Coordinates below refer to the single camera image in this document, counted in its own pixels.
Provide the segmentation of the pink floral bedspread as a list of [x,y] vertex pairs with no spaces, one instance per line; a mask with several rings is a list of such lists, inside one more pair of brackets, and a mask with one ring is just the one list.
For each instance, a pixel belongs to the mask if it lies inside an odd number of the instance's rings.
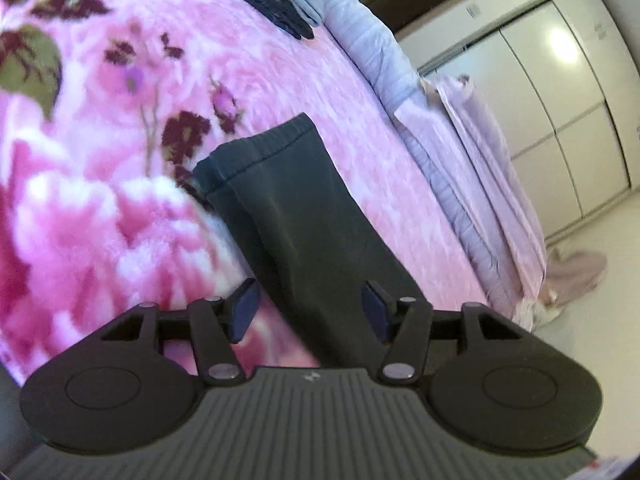
[[16,382],[142,301],[246,278],[178,185],[218,145],[298,115],[436,308],[483,300],[434,192],[325,28],[242,0],[1,0],[1,362]]

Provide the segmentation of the white wardrobe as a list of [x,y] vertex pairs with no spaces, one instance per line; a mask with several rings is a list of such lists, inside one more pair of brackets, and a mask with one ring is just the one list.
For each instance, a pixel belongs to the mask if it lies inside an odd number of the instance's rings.
[[639,71],[603,0],[456,0],[402,30],[424,76],[469,76],[544,235],[639,185]]

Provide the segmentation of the pink cloth on floor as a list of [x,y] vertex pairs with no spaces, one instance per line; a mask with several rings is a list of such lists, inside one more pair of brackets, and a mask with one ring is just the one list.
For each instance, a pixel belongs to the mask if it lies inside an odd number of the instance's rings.
[[539,300],[546,308],[559,308],[586,296],[602,282],[608,258],[600,252],[560,252],[549,258]]

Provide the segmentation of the lilac striped duvet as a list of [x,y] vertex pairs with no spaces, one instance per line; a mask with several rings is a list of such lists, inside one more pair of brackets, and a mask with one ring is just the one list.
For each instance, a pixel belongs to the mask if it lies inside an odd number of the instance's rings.
[[468,77],[424,79],[359,0],[322,0],[324,26],[381,101],[431,185],[488,304],[532,330],[542,315],[544,234],[506,139]]

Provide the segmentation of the black trousers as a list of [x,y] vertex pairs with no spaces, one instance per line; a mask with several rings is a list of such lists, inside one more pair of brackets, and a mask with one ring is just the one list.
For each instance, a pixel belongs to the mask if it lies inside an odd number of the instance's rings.
[[364,284],[394,298],[423,294],[349,194],[307,115],[219,145],[191,184],[322,365],[380,365],[385,348],[361,307]]

